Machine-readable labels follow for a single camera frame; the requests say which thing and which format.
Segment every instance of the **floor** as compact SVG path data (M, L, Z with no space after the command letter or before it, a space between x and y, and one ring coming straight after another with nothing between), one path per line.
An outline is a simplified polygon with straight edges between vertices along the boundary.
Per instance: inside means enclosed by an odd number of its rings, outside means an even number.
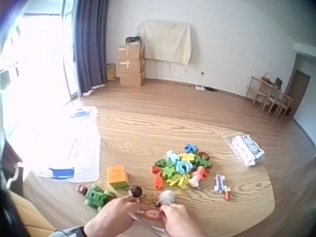
M270 176L276 206L268 218L237 236L308 234L316 215L313 185L316 148L294 121L270 117L253 107L250 101L229 93L200 92L193 87L156 80L146 81L143 87L121 87L117 82L109 82L107 87L74 103L96 106L98 115L109 111L137 113L157 119L196 121L250 134L266 151L263 162ZM102 119L98 118L97 123L102 134ZM30 200L38 198L32 194L35 182L35 178L27 178L25 182L24 193ZM35 205L41 211L41 203Z

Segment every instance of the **sleeve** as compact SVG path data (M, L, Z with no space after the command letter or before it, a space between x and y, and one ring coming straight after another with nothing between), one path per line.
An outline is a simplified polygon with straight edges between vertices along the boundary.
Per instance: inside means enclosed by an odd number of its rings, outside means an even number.
M83 226L77 226L67 230L57 230L49 237L87 237L87 235L83 231Z

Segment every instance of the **stacked cardboard boxes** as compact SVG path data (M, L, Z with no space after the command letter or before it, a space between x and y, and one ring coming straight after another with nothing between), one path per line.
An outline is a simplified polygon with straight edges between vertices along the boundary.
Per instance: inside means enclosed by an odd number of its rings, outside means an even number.
M118 47L118 73L121 85L142 86L144 83L144 49L142 45Z

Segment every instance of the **orange cube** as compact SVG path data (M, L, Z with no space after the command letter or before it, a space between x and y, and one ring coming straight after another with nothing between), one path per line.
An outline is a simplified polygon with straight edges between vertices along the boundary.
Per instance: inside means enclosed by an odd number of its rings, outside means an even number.
M108 167L108 184L115 189L121 189L129 186L124 165Z

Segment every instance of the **blue block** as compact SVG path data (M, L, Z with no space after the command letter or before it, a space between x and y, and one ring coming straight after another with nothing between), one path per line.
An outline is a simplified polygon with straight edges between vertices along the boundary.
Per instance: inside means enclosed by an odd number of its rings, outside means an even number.
M184 147L184 151L186 153L196 153L198 151L198 147L191 144L186 144Z
M193 165L187 161L178 161L176 165L176 172L178 174L189 174L193 169Z
M172 151L167 151L167 160L171 161L173 164L176 164L180 158Z

